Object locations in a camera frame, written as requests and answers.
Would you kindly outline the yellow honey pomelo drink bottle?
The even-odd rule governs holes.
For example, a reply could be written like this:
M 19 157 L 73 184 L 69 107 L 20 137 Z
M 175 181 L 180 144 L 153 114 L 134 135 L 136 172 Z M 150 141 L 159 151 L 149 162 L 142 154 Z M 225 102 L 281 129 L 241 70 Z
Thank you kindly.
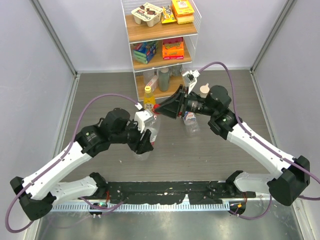
M 153 94 L 152 88 L 148 85 L 144 87 L 144 98 L 143 106 L 145 109 L 152 110 L 156 104 L 155 96 Z

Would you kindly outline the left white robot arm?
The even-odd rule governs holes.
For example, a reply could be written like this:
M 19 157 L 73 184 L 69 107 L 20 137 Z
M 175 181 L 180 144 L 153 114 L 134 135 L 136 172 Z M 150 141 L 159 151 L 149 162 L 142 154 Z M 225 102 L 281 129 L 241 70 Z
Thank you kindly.
M 128 145 L 137 155 L 152 151 L 153 130 L 148 124 L 154 119 L 154 114 L 148 109 L 137 111 L 131 119 L 126 110 L 115 108 L 97 124 L 83 127 L 75 139 L 44 167 L 28 177 L 13 178 L 10 185 L 28 219 L 38 220 L 54 206 L 80 197 L 102 199 L 108 184 L 97 172 L 73 182 L 61 180 L 99 153 L 107 151 L 112 144 Z

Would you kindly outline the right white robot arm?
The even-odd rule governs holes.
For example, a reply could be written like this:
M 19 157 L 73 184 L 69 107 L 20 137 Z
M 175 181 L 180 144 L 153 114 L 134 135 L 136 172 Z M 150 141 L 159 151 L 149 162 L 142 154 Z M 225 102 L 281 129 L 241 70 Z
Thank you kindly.
M 310 184 L 310 162 L 283 152 L 255 133 L 229 109 L 231 98 L 226 88 L 215 85 L 206 97 L 180 85 L 177 91 L 154 107 L 156 113 L 176 119 L 186 112 L 209 116 L 210 130 L 237 145 L 267 170 L 267 174 L 235 171 L 226 180 L 226 193 L 233 198 L 243 192 L 271 195 L 284 206 L 290 206 Z

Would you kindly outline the clear red-label water bottle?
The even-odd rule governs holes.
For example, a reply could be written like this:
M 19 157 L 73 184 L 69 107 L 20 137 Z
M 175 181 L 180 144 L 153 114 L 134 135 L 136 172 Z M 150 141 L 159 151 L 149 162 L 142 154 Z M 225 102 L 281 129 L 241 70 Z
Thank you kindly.
M 152 109 L 142 108 L 134 115 L 134 121 L 140 133 L 134 157 L 144 161 L 154 149 L 155 141 L 160 131 L 161 119 Z

